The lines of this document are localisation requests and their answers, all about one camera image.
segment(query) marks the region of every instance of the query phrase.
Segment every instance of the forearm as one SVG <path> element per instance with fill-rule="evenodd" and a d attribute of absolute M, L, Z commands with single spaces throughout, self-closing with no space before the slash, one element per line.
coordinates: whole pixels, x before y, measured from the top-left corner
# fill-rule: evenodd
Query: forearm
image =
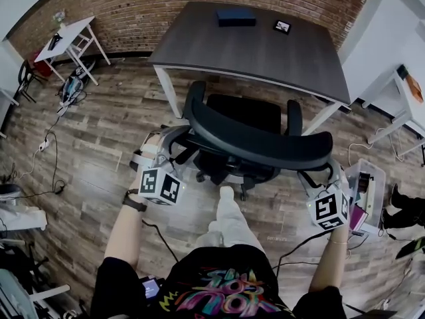
<path fill-rule="evenodd" d="M 348 225 L 336 228 L 329 238 L 319 266 L 310 284 L 310 292 L 323 290 L 328 286 L 340 287 L 347 256 Z"/>
<path fill-rule="evenodd" d="M 106 246 L 105 257 L 114 257 L 136 268 L 141 244 L 143 213 L 123 205 Z"/>

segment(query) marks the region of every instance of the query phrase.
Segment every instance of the small picture frame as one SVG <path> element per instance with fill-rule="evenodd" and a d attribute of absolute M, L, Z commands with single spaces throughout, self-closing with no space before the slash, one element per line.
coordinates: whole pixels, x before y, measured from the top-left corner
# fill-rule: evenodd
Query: small picture frame
<path fill-rule="evenodd" d="M 282 20 L 276 20 L 276 23 L 273 26 L 275 31 L 279 31 L 288 35 L 291 30 L 291 24 L 285 23 Z"/>

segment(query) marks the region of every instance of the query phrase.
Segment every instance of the phone screen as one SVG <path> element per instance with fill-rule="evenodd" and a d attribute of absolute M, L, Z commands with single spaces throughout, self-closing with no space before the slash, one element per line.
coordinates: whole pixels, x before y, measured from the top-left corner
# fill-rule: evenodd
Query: phone screen
<path fill-rule="evenodd" d="M 153 279 L 143 282 L 143 285 L 145 287 L 146 299 L 152 298 L 159 292 L 158 284 Z"/>

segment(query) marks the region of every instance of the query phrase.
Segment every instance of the gray desk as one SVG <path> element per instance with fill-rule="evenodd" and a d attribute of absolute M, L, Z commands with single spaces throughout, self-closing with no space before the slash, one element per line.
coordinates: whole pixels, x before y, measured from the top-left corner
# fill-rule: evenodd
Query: gray desk
<path fill-rule="evenodd" d="M 255 27 L 218 27 L 217 9 L 225 3 L 187 3 L 148 62 L 176 115 L 182 113 L 168 68 L 201 70 L 260 80 L 323 97 L 332 103 L 310 123 L 310 134 L 343 104 L 350 104 L 347 84 L 329 31 L 275 11 L 251 10 Z M 277 20 L 292 25 L 285 35 L 273 30 Z"/>

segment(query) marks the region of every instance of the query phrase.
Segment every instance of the colorful graphic print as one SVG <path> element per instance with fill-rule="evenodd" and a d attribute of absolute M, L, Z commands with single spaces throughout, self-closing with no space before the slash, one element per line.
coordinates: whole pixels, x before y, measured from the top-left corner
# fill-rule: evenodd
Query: colorful graphic print
<path fill-rule="evenodd" d="M 218 317 L 239 314 L 239 318 L 253 317 L 259 310 L 267 313 L 286 311 L 294 317 L 285 306 L 272 304 L 264 298 L 265 285 L 257 281 L 252 270 L 244 274 L 237 273 L 233 268 L 229 270 L 203 268 L 203 270 L 201 280 L 207 284 L 193 286 L 192 290 L 179 295 L 174 302 L 174 305 L 178 306 L 176 311 L 195 310 L 204 315 Z M 160 302 L 161 307 L 169 312 L 168 305 L 173 298 L 175 293 L 170 292 L 164 301 Z"/>

